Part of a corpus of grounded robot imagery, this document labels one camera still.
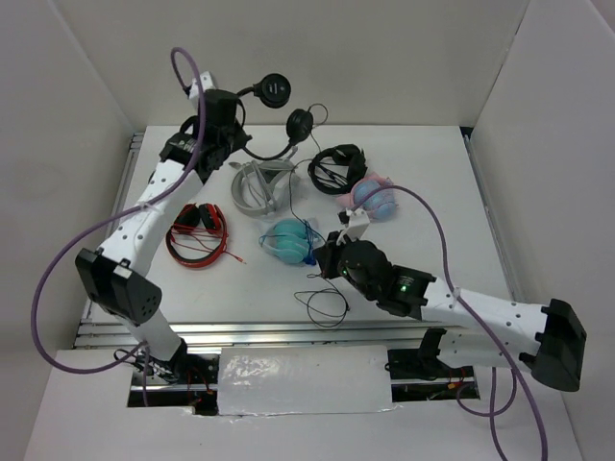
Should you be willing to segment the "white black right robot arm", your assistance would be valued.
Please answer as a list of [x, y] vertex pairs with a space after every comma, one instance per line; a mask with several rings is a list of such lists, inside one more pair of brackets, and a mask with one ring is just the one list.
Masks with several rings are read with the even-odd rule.
[[552, 389], [579, 390], [587, 333], [569, 303], [516, 303], [452, 288], [430, 273], [392, 264], [370, 241], [338, 232], [314, 254], [324, 279], [345, 279], [392, 316], [436, 324], [418, 353], [427, 375], [473, 365], [518, 367]]

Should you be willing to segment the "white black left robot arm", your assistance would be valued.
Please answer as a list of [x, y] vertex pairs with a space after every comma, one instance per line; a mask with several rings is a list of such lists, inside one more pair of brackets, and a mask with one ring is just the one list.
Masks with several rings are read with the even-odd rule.
[[137, 342], [145, 342], [154, 370], [170, 383], [184, 381], [198, 362], [160, 311], [162, 291], [146, 277], [154, 255], [175, 218], [250, 137], [236, 119], [239, 98], [230, 91], [205, 92], [205, 119], [197, 123], [204, 140], [175, 133], [140, 195], [136, 211], [95, 251], [82, 249], [75, 263], [90, 299], [116, 318]]

